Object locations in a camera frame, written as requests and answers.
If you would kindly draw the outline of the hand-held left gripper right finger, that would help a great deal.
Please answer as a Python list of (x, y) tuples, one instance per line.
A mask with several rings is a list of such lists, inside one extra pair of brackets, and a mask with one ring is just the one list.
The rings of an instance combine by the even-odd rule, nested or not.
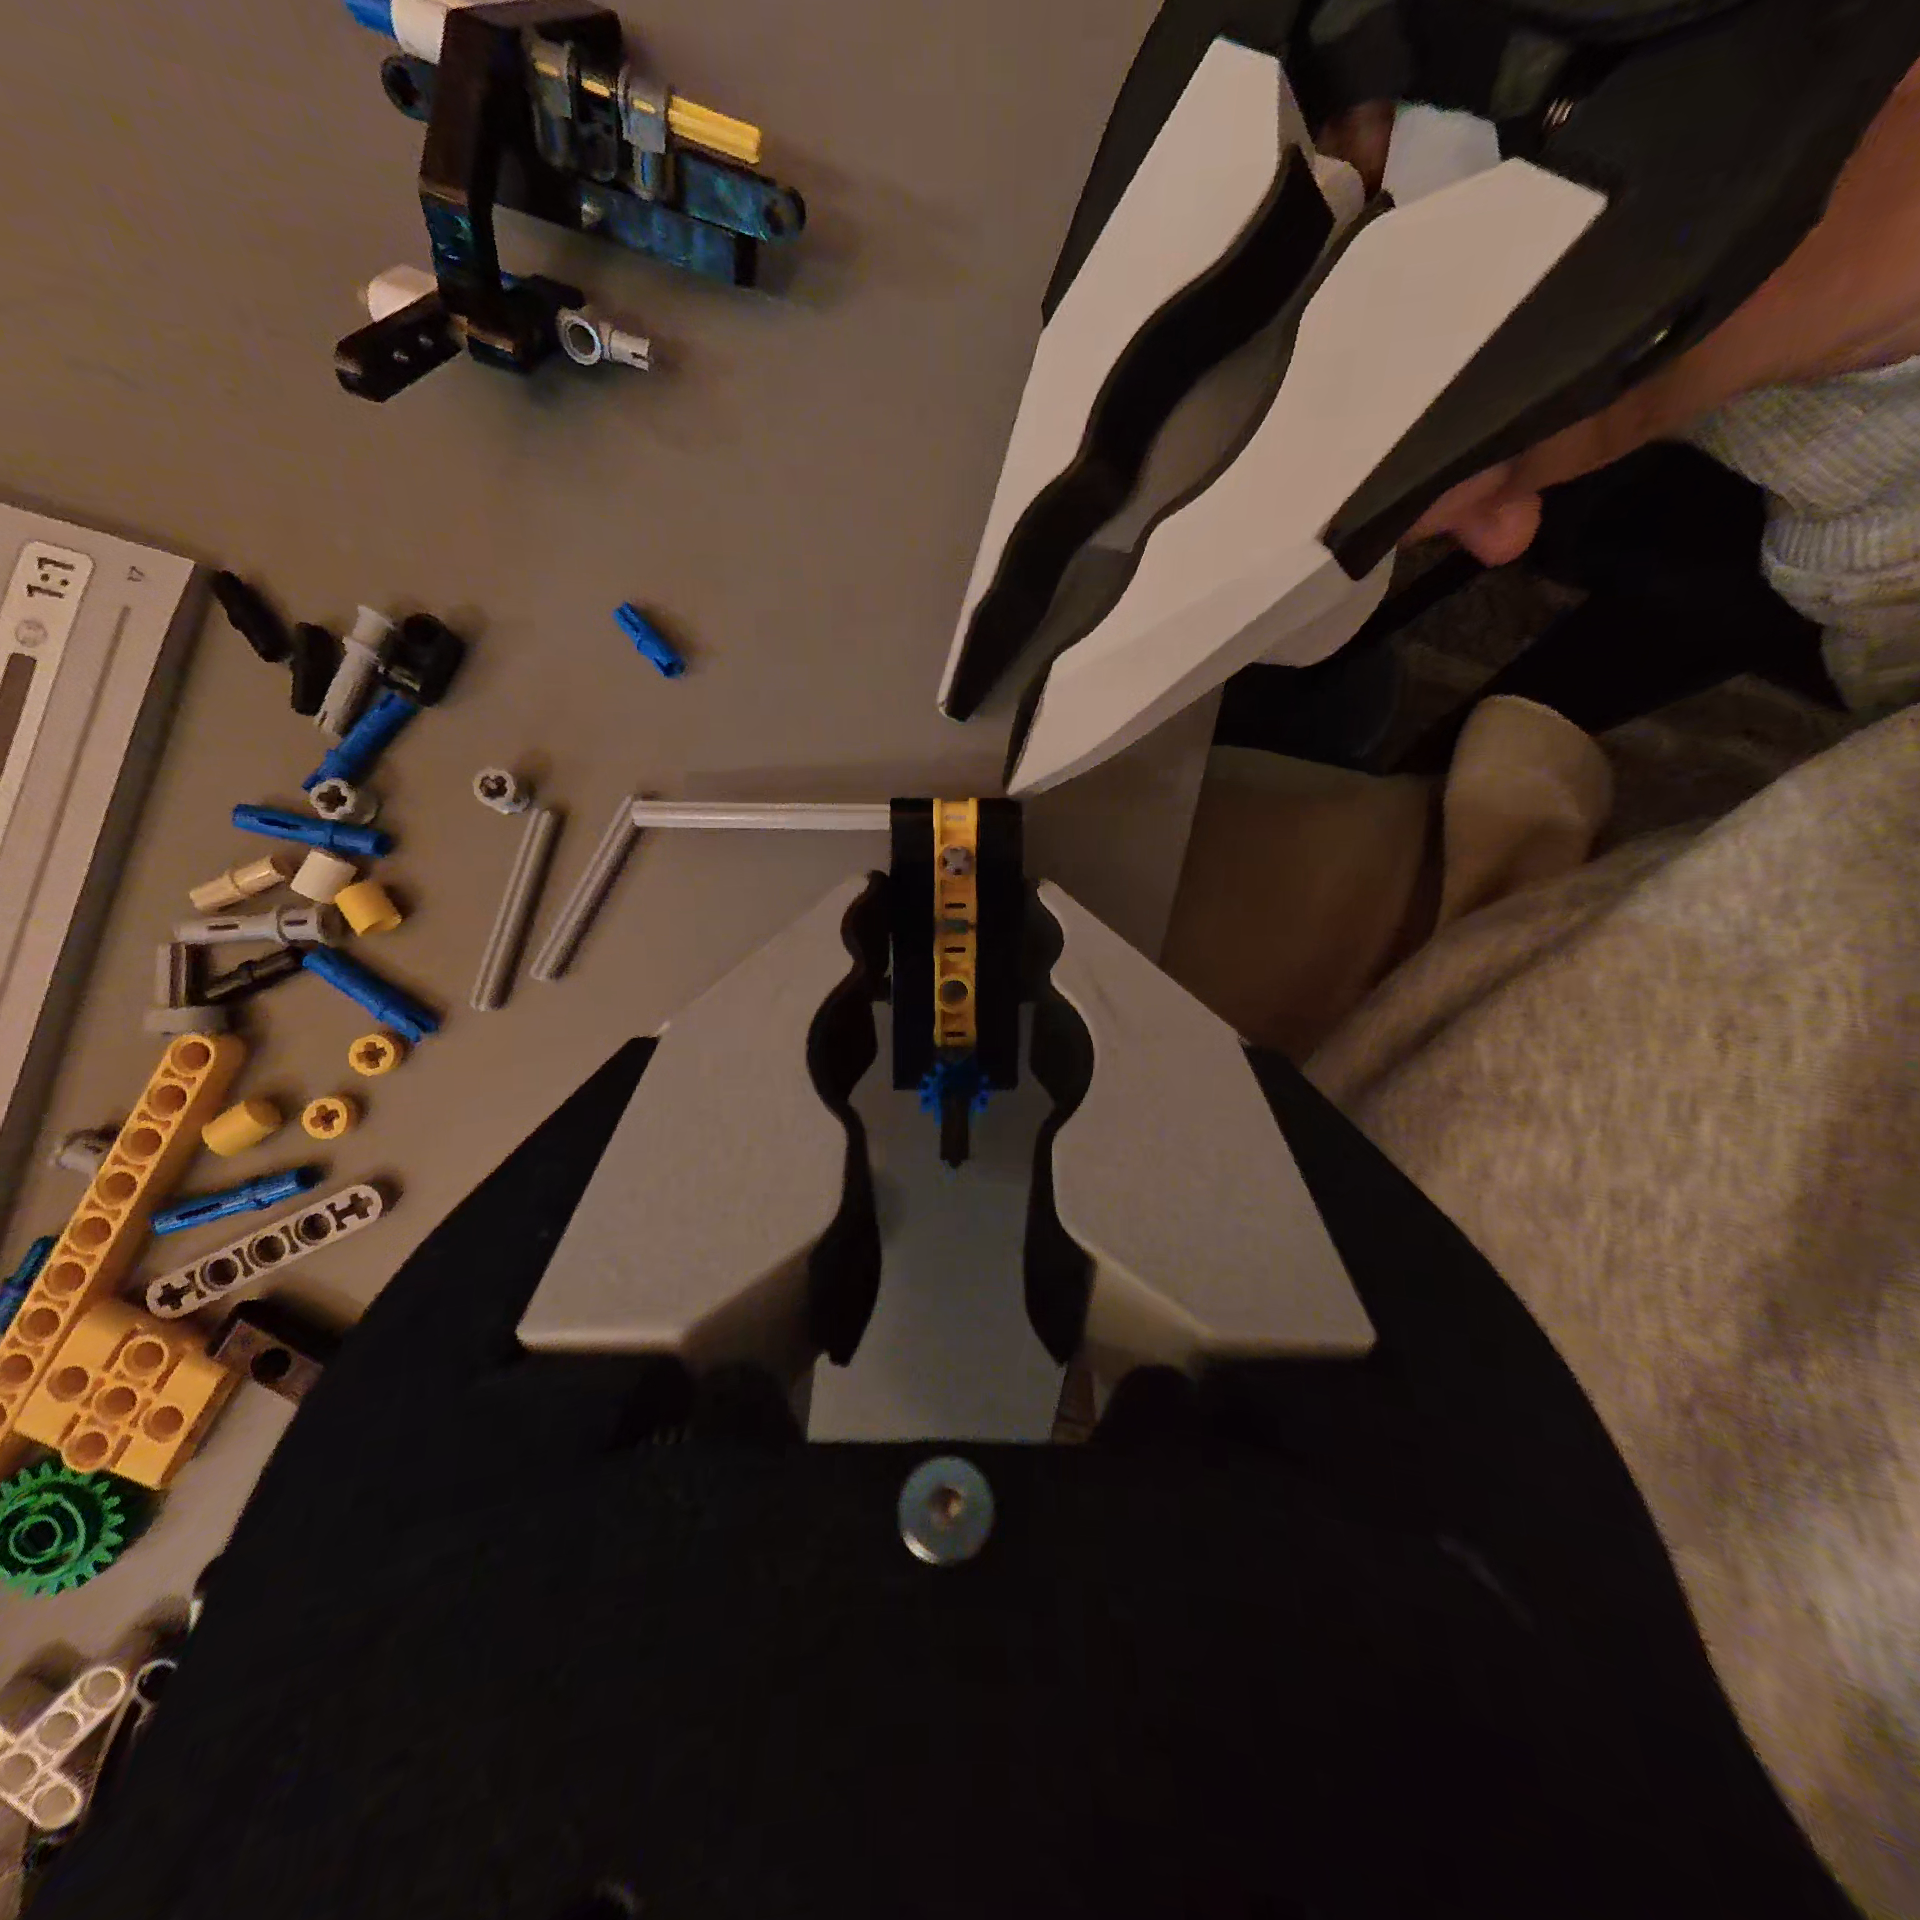
[(1028, 1072), (1048, 1113), (1026, 1207), (1026, 1314), (1092, 1368), (1359, 1357), (1375, 1327), (1238, 1030), (1065, 887)]

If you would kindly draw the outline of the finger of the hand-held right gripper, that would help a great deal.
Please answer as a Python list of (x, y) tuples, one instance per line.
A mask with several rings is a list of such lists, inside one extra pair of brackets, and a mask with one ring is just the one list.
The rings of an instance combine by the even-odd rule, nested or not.
[(1073, 212), (942, 681), (969, 721), (1188, 395), (1276, 322), (1336, 216), (1280, 50), (1143, 44)]
[(1254, 663), (1313, 667), (1345, 649), (1391, 561), (1345, 576), (1335, 512), (1605, 206), (1507, 158), (1367, 221), (1305, 302), (1254, 437), (1152, 525), (1118, 607), (1048, 663), (1005, 793), (1107, 765)]

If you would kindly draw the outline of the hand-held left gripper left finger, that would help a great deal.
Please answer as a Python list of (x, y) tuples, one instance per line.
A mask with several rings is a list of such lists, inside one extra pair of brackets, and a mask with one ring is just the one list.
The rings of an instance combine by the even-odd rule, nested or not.
[(873, 1066), (888, 881), (840, 881), (661, 1021), (515, 1339), (687, 1368), (843, 1366), (884, 1238), (857, 1084)]

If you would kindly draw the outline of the black yellow lego assembly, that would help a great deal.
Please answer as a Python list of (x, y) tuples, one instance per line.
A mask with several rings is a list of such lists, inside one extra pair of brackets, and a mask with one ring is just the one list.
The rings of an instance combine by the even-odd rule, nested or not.
[(1023, 1075), (1026, 843), (1005, 797), (889, 804), (893, 1086), (972, 1161), (972, 1117)]

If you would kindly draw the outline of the long grey lego axle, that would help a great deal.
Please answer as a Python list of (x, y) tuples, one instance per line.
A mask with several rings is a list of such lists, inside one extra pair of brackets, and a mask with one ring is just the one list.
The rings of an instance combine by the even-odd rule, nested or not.
[(889, 804), (661, 804), (632, 797), (645, 832), (888, 832)]

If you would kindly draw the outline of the pile of loose lego pieces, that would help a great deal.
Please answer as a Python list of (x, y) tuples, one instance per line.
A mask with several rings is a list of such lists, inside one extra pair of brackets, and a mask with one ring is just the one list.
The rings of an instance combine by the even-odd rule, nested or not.
[(232, 1005), (300, 972), (325, 981), (376, 1021), (350, 1044), (363, 1075), (435, 1034), (435, 1016), (350, 959), (345, 941), (399, 927), (389, 892), (363, 874), (394, 847), (365, 777), (461, 657), (422, 615), (353, 615), (339, 671), (320, 667), (296, 696), (330, 737), (304, 779), (309, 809), (232, 809), (275, 852), (187, 892), (195, 917), (155, 958), (145, 1027), (167, 1050), (118, 1126), (61, 1149), (84, 1190), (3, 1285), (11, 1598), (64, 1598), (108, 1572), (226, 1408), (237, 1377), (187, 1319), (385, 1212), (365, 1184), (317, 1195), (320, 1174), (304, 1165), (185, 1202), (174, 1190), (200, 1153), (237, 1157), (280, 1129), (268, 1100), (226, 1100), (248, 1066)]

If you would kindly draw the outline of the large black lego assembly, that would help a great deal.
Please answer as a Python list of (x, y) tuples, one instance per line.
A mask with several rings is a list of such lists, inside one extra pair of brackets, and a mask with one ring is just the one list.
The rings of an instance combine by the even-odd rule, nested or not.
[(764, 133), (661, 85), (609, 4), (345, 4), (389, 44), (380, 89), (422, 129), (428, 270), (365, 286), (368, 322), (334, 349), (343, 395), (394, 401), (474, 359), (526, 378), (551, 359), (652, 370), (652, 345), (547, 275), (514, 275), (497, 212), (750, 289), (764, 251), (805, 229), (758, 169)]

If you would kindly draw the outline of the lego instruction booklet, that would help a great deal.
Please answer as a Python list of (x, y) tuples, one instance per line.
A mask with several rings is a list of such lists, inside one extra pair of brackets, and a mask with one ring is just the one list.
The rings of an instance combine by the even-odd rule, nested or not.
[(3, 499), (3, 1207), (205, 609), (200, 563)]

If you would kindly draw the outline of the person's right hand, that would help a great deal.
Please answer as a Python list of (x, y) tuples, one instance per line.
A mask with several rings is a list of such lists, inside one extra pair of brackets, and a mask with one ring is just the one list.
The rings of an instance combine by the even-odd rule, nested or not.
[(1794, 255), (1695, 349), (1544, 442), (1442, 494), (1404, 536), (1515, 563), (1555, 486), (1684, 437), (1736, 396), (1914, 359), (1914, 67)]

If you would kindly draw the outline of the person's beige trousers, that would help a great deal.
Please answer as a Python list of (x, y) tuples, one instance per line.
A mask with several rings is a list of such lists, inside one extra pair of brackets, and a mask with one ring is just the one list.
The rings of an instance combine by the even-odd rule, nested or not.
[(1522, 699), (1475, 703), (1438, 777), (1213, 748), (1160, 969), (1303, 1059), (1438, 931), (1578, 872), (1610, 805), (1601, 746)]

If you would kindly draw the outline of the person's grey sweatshirt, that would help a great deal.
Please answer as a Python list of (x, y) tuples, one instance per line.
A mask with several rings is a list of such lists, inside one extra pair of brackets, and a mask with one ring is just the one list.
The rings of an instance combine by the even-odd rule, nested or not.
[(1763, 1765), (1914, 1916), (1914, 708), (1438, 931), (1305, 1072), (1544, 1327)]

